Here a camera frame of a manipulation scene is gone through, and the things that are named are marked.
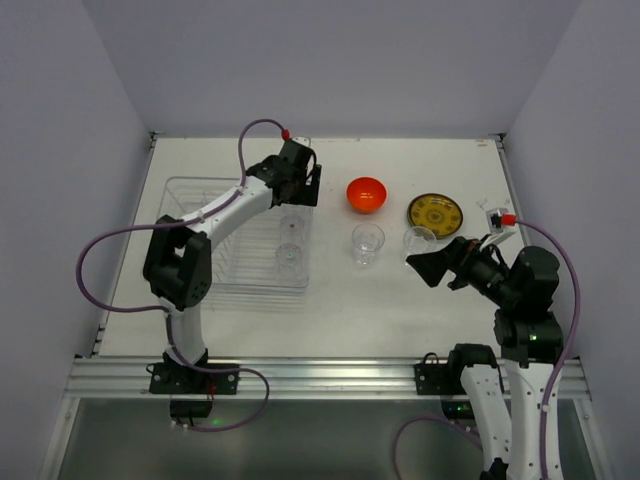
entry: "orange bowl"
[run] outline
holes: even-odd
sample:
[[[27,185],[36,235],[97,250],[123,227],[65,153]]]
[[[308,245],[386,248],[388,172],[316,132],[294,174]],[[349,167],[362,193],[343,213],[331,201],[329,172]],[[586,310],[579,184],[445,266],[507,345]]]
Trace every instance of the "orange bowl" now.
[[[347,200],[360,213],[375,212],[386,199],[387,189],[375,178],[356,178],[347,187]]]

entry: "white tabletop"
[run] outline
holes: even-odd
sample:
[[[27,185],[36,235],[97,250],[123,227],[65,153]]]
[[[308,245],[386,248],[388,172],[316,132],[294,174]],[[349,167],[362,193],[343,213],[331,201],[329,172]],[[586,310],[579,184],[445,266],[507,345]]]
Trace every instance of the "white tabletop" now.
[[[153,223],[163,189],[174,176],[234,177],[236,139],[159,139],[136,215]],[[277,139],[246,142],[249,165],[279,151]],[[495,307],[472,288],[451,292],[446,281],[428,288],[401,260],[406,211],[416,196],[436,192],[453,198],[464,214],[457,234],[488,232],[485,210],[511,208],[495,142],[490,140],[313,139],[323,165],[320,200],[311,233],[310,282],[302,296],[214,294],[202,312],[203,337],[212,356],[232,357],[417,357],[446,354],[456,343],[491,345]],[[352,211],[347,184],[373,176],[387,187],[383,208]],[[379,262],[358,268],[351,259],[351,232],[378,224],[386,243]],[[118,279],[114,305],[154,304],[142,278],[151,234],[132,235]],[[511,263],[521,235],[501,245]],[[110,314],[102,356],[157,356],[166,338],[161,314]]]

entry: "gray wall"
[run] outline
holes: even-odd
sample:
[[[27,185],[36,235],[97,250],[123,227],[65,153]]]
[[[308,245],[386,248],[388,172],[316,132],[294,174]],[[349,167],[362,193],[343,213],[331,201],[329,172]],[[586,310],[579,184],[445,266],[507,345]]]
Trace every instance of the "gray wall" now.
[[[621,479],[637,478],[640,434],[639,20],[636,0],[585,0],[507,137],[525,216],[576,263],[577,351]],[[571,295],[565,283],[565,323]]]
[[[84,0],[145,123],[235,135],[505,132],[579,0]]]
[[[34,478],[98,312],[81,246],[131,221],[146,134],[79,1],[0,2],[0,477]],[[123,243],[92,257],[106,295]]]

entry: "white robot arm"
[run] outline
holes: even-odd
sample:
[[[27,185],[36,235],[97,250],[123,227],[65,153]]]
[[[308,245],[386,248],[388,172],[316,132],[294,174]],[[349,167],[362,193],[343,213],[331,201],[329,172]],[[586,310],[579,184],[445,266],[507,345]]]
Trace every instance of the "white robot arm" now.
[[[212,283],[213,250],[247,220],[271,207],[283,203],[316,206],[321,169],[313,150],[287,139],[280,153],[247,170],[243,186],[236,185],[181,219],[164,216],[158,220],[175,226],[154,231],[143,276],[168,311],[173,343],[165,351],[169,368],[206,361],[200,302]],[[186,362],[177,357],[176,350]],[[177,390],[184,393],[181,383]]]
[[[273,191],[267,187],[266,183],[255,177],[248,177],[247,182],[241,190],[240,196],[228,207],[220,212],[204,218],[204,214],[223,205],[235,192],[239,185],[230,189],[227,193],[216,198],[201,210],[190,213],[181,218],[189,221],[195,218],[203,220],[191,225],[189,228],[195,233],[202,232],[209,239],[211,252],[231,235],[236,229],[242,226],[247,220],[254,216],[266,212],[272,206]],[[168,315],[173,332],[173,341],[177,350],[191,363],[198,362],[206,352],[206,346],[202,340],[202,328],[200,324],[200,303],[192,307],[185,307],[179,310],[176,305],[166,298],[160,297],[162,305],[169,309]],[[165,352],[177,363],[172,347],[168,347]]]
[[[471,285],[499,307],[494,333],[509,377],[511,415],[490,347],[456,345],[447,362],[454,384],[459,383],[469,396],[478,424],[485,468],[481,480],[544,478],[542,409],[547,414],[545,480],[562,480],[557,422],[559,377],[549,401],[543,404],[546,384],[564,345],[562,330],[549,310],[560,264],[547,250],[528,246],[508,267],[496,252],[497,247],[486,245],[489,243],[482,240],[457,237],[439,252],[409,256],[407,263],[430,287],[437,286],[451,270],[456,274],[449,283],[452,290]]]

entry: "purple cable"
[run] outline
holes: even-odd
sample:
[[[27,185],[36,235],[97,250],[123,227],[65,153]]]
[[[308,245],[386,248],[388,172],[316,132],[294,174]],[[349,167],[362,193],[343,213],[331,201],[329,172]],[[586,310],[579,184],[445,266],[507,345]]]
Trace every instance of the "purple cable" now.
[[[244,127],[244,129],[242,129],[242,132],[240,133],[240,136],[238,138],[238,160],[240,162],[240,171],[241,171],[240,186],[241,187],[244,187],[244,185],[245,185],[245,183],[247,181],[247,172],[246,172],[246,167],[245,167],[245,162],[244,162],[244,152],[242,150],[242,144],[244,142],[245,136],[247,135],[247,132],[252,127],[254,127],[255,125],[258,125],[260,123],[271,123],[271,124],[275,125],[276,127],[278,127],[281,132],[284,132],[284,130],[285,130],[285,128],[282,126],[282,124],[280,124],[276,120],[272,120],[270,118],[261,118],[261,119],[258,119],[258,120],[254,120],[253,122],[249,123],[246,127]],[[238,198],[239,195],[240,195],[240,190],[236,190],[222,204],[220,204],[216,208],[213,208],[213,209],[209,210],[208,212],[205,212],[204,215],[203,215],[203,218],[208,218],[208,217],[210,217],[212,215],[215,215],[216,213],[222,211],[224,208],[226,208],[229,205],[231,205],[231,203],[233,203],[233,201],[236,198]],[[243,425],[246,425],[246,424],[252,422],[253,420],[255,420],[256,418],[258,418],[262,414],[262,412],[264,411],[264,409],[265,409],[265,407],[267,405],[267,401],[269,400],[269,394],[270,394],[269,381],[267,380],[267,378],[263,374],[261,374],[257,370],[253,370],[252,368],[227,368],[227,369],[222,369],[222,370],[214,370],[214,369],[209,369],[209,368],[199,367],[197,365],[193,365],[186,358],[184,358],[184,356],[178,351],[177,347],[174,344],[173,332],[172,332],[172,329],[171,329],[171,315],[170,315],[171,312],[169,311],[168,308],[166,308],[166,307],[164,307],[162,305],[146,305],[146,306],[143,306],[143,307],[115,307],[113,305],[109,305],[109,304],[104,303],[101,300],[97,299],[96,297],[94,297],[91,294],[91,292],[89,292],[89,289],[87,288],[86,284],[84,283],[84,279],[82,278],[82,267],[84,265],[84,261],[87,258],[87,255],[88,255],[89,251],[97,243],[101,242],[102,240],[105,240],[107,238],[113,237],[115,235],[120,235],[122,233],[139,232],[141,230],[162,230],[162,229],[165,229],[165,228],[186,227],[186,226],[189,226],[189,225],[193,225],[194,223],[197,223],[200,220],[201,220],[200,217],[196,217],[196,218],[194,218],[192,220],[189,220],[189,221],[178,221],[178,222],[174,222],[174,223],[132,225],[132,226],[129,226],[129,227],[123,227],[123,228],[118,228],[116,230],[111,230],[109,232],[105,232],[105,233],[103,233],[101,235],[98,235],[97,237],[93,238],[89,243],[87,243],[87,245],[85,245],[84,248],[82,249],[82,251],[80,252],[80,255],[78,255],[78,261],[76,262],[76,270],[75,270],[76,284],[78,285],[78,288],[80,289],[80,292],[82,293],[82,295],[84,295],[84,297],[87,300],[89,300],[89,302],[93,303],[96,307],[101,308],[103,310],[107,310],[109,312],[139,313],[139,312],[149,312],[149,311],[159,310],[159,311],[162,311],[162,312],[166,313],[167,314],[167,316],[166,316],[167,340],[169,341],[169,345],[171,347],[171,350],[173,351],[173,353],[176,356],[176,358],[178,358],[186,367],[189,367],[189,368],[191,368],[193,370],[196,370],[196,371],[202,372],[202,373],[240,373],[240,372],[246,372],[246,373],[251,373],[251,374],[256,375],[257,377],[259,377],[260,380],[262,380],[264,382],[266,391],[265,391],[264,400],[260,404],[260,407],[258,407],[258,409],[253,414],[249,415],[247,418],[245,418],[244,420],[242,420],[242,421],[240,421],[238,423],[234,423],[232,425],[227,425],[225,427],[216,427],[216,428],[208,428],[208,427],[200,427],[200,426],[189,426],[188,427],[190,430],[196,430],[196,431],[199,431],[199,432],[224,432],[224,431],[227,431],[227,430],[232,430],[234,428],[238,428],[238,427],[241,427]]]
[[[402,475],[400,475],[400,468],[398,467],[398,443],[400,441],[400,435],[402,435],[402,432],[404,432],[404,430],[409,425],[411,425],[412,423],[416,423],[416,422],[437,422],[437,423],[441,423],[443,425],[448,425],[449,427],[453,427],[459,433],[461,433],[465,437],[467,437],[467,439],[471,443],[473,443],[476,447],[478,447],[480,450],[482,450],[482,444],[480,443],[480,439],[476,435],[474,435],[471,431],[467,431],[467,429],[462,427],[461,425],[457,425],[455,423],[451,423],[445,417],[442,417],[440,415],[435,415],[433,413],[427,413],[427,414],[421,415],[419,417],[410,418],[409,420],[404,422],[400,426],[398,431],[396,432],[396,435],[393,438],[393,446],[391,448],[391,459],[393,461],[393,471],[395,472],[396,477],[398,478],[398,480],[402,480]]]
[[[529,222],[525,222],[523,220],[517,220],[516,222],[542,234],[553,244],[554,247],[556,247],[564,262],[566,263],[567,268],[569,269],[569,274],[571,275],[571,283],[573,284],[573,318],[571,319],[569,335],[567,336],[567,341],[565,342],[564,349],[562,350],[562,353],[560,354],[560,357],[558,358],[558,361],[556,362],[556,365],[554,366],[553,371],[549,376],[549,380],[547,381],[547,385],[545,386],[544,394],[542,396],[542,405],[548,406],[549,398],[551,397],[551,390],[556,382],[556,379],[558,378],[558,375],[560,374],[560,371],[562,370],[562,366],[564,365],[565,360],[569,356],[569,350],[571,350],[571,346],[573,345],[573,340],[578,329],[578,323],[580,321],[580,283],[578,282],[578,274],[573,267],[573,263],[569,258],[569,254],[553,235],[547,232],[544,228],[533,225]],[[542,410],[540,412],[540,467],[542,469],[543,478],[549,478],[549,470],[547,468],[547,417],[547,412]]]

